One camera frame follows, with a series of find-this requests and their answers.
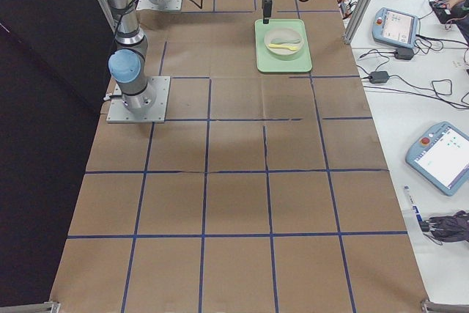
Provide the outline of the teal green plastic spoon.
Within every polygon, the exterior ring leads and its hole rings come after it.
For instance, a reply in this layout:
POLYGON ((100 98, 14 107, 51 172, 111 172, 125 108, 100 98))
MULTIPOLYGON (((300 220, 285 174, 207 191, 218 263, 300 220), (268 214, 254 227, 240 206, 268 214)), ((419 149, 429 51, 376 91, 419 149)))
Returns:
POLYGON ((300 38, 293 38, 293 39, 274 38, 270 41, 270 43, 273 45, 289 45, 289 44, 298 44, 300 42, 301 42, 300 38))

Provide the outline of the light green plastic tray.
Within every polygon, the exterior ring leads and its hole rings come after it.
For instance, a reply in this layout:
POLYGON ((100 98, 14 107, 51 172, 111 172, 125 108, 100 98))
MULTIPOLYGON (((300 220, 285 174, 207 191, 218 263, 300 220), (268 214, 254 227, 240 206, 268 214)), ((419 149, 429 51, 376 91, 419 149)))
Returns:
POLYGON ((269 24, 263 24, 262 19, 254 24, 256 40, 256 64, 262 73, 307 73, 312 69, 312 60, 306 34, 305 23, 300 19, 271 19, 269 24), (291 56, 278 56, 269 52, 264 43, 267 31, 286 27, 298 31, 304 45, 298 54, 291 56))

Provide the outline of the blue teach pendant far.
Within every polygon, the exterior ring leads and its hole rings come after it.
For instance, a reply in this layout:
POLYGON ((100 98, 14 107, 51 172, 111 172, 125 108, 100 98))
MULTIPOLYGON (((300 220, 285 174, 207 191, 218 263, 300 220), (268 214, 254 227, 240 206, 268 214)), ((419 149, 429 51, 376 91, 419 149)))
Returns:
POLYGON ((417 16, 384 7, 374 17, 372 36, 380 43, 413 49, 417 25, 417 16))

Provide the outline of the blue teach pendant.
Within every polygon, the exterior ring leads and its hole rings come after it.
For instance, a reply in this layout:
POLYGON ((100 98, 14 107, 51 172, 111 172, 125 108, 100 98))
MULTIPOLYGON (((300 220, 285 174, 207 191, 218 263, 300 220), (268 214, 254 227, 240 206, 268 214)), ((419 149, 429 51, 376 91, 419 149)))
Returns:
POLYGON ((413 49, 417 25, 417 16, 384 7, 374 17, 372 36, 380 43, 413 49))
POLYGON ((443 121, 431 126, 407 151, 405 160, 446 196, 468 180, 468 136, 443 121))

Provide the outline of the dark folded umbrella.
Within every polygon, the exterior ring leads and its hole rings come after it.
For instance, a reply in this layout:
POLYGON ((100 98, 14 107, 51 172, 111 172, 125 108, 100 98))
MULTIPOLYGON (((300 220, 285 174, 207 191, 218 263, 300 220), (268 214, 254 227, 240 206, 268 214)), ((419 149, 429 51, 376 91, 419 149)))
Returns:
POLYGON ((468 213, 461 210, 452 216, 433 216, 420 221, 421 231, 436 243, 468 241, 468 213))

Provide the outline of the black power adapter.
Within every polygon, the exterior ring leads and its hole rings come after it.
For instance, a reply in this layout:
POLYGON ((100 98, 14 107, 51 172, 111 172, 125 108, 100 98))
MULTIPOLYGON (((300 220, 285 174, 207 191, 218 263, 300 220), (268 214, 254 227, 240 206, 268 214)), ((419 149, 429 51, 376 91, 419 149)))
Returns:
POLYGON ((410 61, 415 56, 412 48, 397 48, 394 57, 398 60, 410 61))

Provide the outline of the white marker pen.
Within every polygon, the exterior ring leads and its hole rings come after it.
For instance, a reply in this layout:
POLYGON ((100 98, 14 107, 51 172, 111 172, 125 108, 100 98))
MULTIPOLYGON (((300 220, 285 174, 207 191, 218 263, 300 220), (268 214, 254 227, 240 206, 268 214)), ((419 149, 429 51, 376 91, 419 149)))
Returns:
POLYGON ((411 208, 412 208, 413 212, 414 212, 415 215, 416 215, 417 221, 418 221, 418 222, 423 221, 423 219, 422 219, 422 217, 421 217, 421 214, 420 214, 420 212, 419 212, 419 209, 418 209, 418 207, 417 207, 416 203, 414 202, 413 197, 412 197, 412 195, 411 195, 410 187, 409 187, 408 185, 405 185, 405 186, 403 187, 403 191, 404 191, 405 196, 406 196, 406 197, 408 198, 408 200, 410 201, 411 208))

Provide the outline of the black power brick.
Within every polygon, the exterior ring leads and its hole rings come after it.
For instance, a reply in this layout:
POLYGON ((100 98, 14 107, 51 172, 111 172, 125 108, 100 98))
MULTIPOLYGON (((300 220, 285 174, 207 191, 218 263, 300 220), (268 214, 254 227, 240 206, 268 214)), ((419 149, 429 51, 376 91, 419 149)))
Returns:
POLYGON ((369 82, 371 84, 385 84, 390 76, 387 71, 372 71, 369 74, 369 82))

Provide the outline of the white round plate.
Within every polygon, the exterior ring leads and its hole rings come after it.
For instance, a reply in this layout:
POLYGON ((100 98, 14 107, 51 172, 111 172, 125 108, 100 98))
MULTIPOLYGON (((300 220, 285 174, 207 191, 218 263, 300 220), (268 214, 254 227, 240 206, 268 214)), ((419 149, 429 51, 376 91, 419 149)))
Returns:
POLYGON ((304 45, 304 39, 298 31, 296 31, 294 29, 291 29, 291 28, 280 27, 280 28, 274 28, 274 29, 271 29, 271 30, 267 31, 265 36, 264 36, 264 43, 265 43, 266 48, 272 54, 275 54, 275 55, 278 55, 278 56, 291 56, 291 55, 294 55, 294 54, 298 54, 301 51, 301 49, 303 48, 303 45, 304 45), (289 45, 295 45, 295 46, 300 47, 300 50, 299 51, 288 51, 288 50, 285 50, 285 49, 268 48, 267 45, 274 38, 282 38, 282 39, 284 39, 284 38, 287 38, 287 39, 300 38, 301 39, 300 43, 298 43, 298 44, 289 44, 289 45))

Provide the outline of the blue teach pendant near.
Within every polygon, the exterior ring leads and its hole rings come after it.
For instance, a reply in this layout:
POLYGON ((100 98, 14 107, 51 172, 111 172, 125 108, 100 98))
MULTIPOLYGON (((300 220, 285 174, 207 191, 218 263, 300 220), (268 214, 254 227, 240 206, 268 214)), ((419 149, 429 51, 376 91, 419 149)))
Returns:
POLYGON ((446 196, 468 180, 468 136, 443 121, 431 126, 407 151, 405 160, 446 196))

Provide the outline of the yellow plastic fork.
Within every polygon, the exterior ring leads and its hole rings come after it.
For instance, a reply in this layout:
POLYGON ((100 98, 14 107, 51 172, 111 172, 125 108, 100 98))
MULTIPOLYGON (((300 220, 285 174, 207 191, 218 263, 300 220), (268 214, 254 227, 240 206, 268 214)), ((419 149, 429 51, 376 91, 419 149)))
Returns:
POLYGON ((295 45, 269 43, 267 46, 268 46, 268 48, 285 49, 285 50, 288 50, 288 51, 299 51, 300 50, 300 47, 295 46, 295 45))

